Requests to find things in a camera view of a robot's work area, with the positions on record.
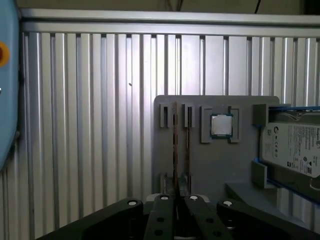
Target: corrugated metal wall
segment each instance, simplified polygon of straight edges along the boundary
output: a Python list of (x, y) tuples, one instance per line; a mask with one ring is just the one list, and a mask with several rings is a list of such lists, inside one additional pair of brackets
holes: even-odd
[[(20, 139), (0, 174), (0, 239), (37, 238), (126, 196), (145, 199), (157, 95), (320, 103), (320, 43), (308, 30), (165, 34), (156, 24), (98, 24), (26, 23)], [(280, 189), (277, 205), (320, 232), (311, 203)]]

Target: hard drive label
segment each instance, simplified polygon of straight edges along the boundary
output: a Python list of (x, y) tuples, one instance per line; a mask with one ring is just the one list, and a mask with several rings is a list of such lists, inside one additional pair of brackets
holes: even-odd
[(264, 161), (312, 178), (320, 176), (320, 126), (270, 122), (261, 140)]

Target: screw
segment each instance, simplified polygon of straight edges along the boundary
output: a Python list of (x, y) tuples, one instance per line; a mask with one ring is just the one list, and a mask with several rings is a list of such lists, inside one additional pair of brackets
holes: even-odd
[(128, 204), (129, 204), (130, 206), (134, 206), (134, 205), (137, 204), (137, 202), (136, 202), (136, 201), (129, 201)]
[(198, 199), (197, 196), (190, 196), (189, 198), (190, 198), (191, 200), (194, 200), (194, 201)]
[(226, 205), (226, 206), (230, 207), (230, 206), (232, 206), (232, 202), (230, 202), (230, 201), (224, 201), (224, 202), (223, 202), (223, 205)]

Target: blue machine casing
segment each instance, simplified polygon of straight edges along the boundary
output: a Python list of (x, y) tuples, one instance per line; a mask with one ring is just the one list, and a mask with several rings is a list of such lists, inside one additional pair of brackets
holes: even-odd
[(19, 16), (13, 0), (0, 0), (0, 42), (9, 49), (0, 67), (0, 171), (15, 138), (18, 121)]

